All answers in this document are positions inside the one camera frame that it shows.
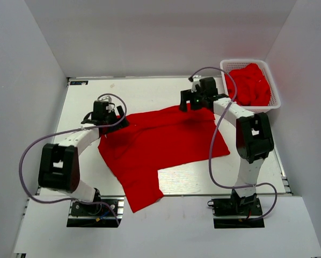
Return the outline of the red t shirt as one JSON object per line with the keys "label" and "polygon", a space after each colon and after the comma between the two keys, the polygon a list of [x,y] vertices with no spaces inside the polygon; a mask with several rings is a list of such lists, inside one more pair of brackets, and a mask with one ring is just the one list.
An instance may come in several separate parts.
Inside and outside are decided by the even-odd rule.
{"label": "red t shirt", "polygon": [[208,159],[215,116],[177,106],[127,116],[129,126],[100,138],[99,153],[121,183],[132,212],[164,195],[158,171]]}

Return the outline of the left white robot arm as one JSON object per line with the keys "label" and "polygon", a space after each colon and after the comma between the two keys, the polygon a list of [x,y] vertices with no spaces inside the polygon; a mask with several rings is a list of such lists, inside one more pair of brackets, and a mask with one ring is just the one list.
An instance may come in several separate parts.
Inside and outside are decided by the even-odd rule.
{"label": "left white robot arm", "polygon": [[97,214],[102,201],[98,198],[98,190],[81,180],[79,156],[101,136],[125,128],[129,122],[124,107],[116,106],[108,97],[94,101],[93,111],[84,116],[81,125],[83,128],[64,140],[44,145],[38,184],[84,202],[89,214]]}

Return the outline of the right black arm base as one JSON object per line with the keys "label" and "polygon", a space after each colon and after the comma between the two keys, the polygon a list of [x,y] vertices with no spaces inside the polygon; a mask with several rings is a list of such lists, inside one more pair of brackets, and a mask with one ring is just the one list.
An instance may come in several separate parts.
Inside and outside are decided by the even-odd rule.
{"label": "right black arm base", "polygon": [[253,204],[237,207],[231,198],[214,198],[207,202],[213,212],[214,229],[264,228],[259,198]]}

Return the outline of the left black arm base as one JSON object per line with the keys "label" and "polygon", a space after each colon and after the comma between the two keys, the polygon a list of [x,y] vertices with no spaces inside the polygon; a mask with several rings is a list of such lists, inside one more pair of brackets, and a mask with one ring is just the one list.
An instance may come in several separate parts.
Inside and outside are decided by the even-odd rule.
{"label": "left black arm base", "polygon": [[122,221],[125,199],[123,197],[101,198],[107,206],[84,205],[72,202],[69,209],[68,228],[118,228]]}

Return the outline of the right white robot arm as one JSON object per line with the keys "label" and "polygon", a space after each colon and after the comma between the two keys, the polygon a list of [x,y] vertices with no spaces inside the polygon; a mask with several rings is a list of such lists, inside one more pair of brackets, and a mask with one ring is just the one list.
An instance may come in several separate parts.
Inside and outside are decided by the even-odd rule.
{"label": "right white robot arm", "polygon": [[254,113],[225,94],[219,94],[212,77],[194,81],[192,87],[180,92],[180,111],[206,108],[227,120],[236,129],[236,150],[240,157],[237,180],[231,189],[231,207],[237,214],[244,214],[257,199],[256,185],[263,162],[274,149],[269,118],[266,113]]}

